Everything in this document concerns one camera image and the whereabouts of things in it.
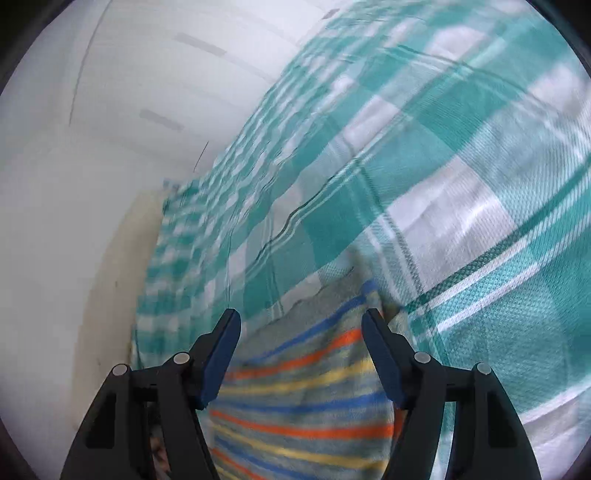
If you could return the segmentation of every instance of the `bedsheet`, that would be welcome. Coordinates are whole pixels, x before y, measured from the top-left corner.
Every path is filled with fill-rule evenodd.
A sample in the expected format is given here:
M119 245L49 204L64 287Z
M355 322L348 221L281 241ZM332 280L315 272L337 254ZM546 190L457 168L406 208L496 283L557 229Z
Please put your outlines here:
M354 249L417 349L493 366L558 478L591 432L590 85L525 1L354 3L166 201L134 365L227 307L249 338Z

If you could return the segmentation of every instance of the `orange stripe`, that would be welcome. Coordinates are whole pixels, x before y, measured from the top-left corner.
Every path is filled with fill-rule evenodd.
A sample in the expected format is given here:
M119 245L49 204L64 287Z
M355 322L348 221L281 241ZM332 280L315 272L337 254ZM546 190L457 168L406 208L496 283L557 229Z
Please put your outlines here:
M241 473L244 473L248 478L252 478L254 480L267 480L265 477L257 475L256 473L251 472L248 468L243 467L239 463L236 463L232 460L228 455L220 452L217 448L213 448L211 452L216 455L217 457L221 458L224 462L228 465L232 465L236 470Z
M315 440L350 440L358 438L392 438L394 435L394 424L377 424L363 427L347 427L339 429L301 429L296 427L284 427L279 425L261 425L247 420L237 419L217 410L210 411L212 417L229 421L241 427L255 430L257 432L271 433L288 437L298 437Z
M317 352L296 358L294 360L288 360L279 365L273 367L259 367L259 368L243 368L235 370L233 372L226 373L224 380L241 380L244 378L258 378L266 375L273 375L286 370L293 370L294 368L305 367L306 365L315 364L322 357L327 355L333 350L343 348L344 346L351 345L352 343L359 342L362 339L361 329L356 328L348 330L347 332L339 335L332 342L329 343L328 347L318 350Z

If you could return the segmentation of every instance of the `metal screw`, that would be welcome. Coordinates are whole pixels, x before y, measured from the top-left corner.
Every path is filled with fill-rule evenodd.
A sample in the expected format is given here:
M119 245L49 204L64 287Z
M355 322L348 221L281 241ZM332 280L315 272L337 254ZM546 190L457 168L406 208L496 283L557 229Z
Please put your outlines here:
M476 369L482 374L482 375L488 375L489 373L492 372L492 368L489 364L487 364L486 362L480 362L477 366Z
M180 352L177 353L174 358L173 361L174 363L176 363L177 365L182 365L182 364L186 364L189 361L189 354L186 352Z
M414 359L420 364L427 364L431 361L431 355L425 352L417 352L414 354Z
M121 375L123 375L125 372L127 372L127 365L125 364L119 364L119 365L115 365L113 367L113 375L116 377L120 377Z

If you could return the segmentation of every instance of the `teal plaid blanket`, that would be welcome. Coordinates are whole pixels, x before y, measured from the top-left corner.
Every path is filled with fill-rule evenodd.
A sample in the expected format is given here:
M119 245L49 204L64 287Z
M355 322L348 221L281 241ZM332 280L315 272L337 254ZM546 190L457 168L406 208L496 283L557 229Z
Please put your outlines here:
M590 86L525 1L353 4L167 200L134 364L227 307L248 338L354 249L417 349L495 368L555 478L591 432Z

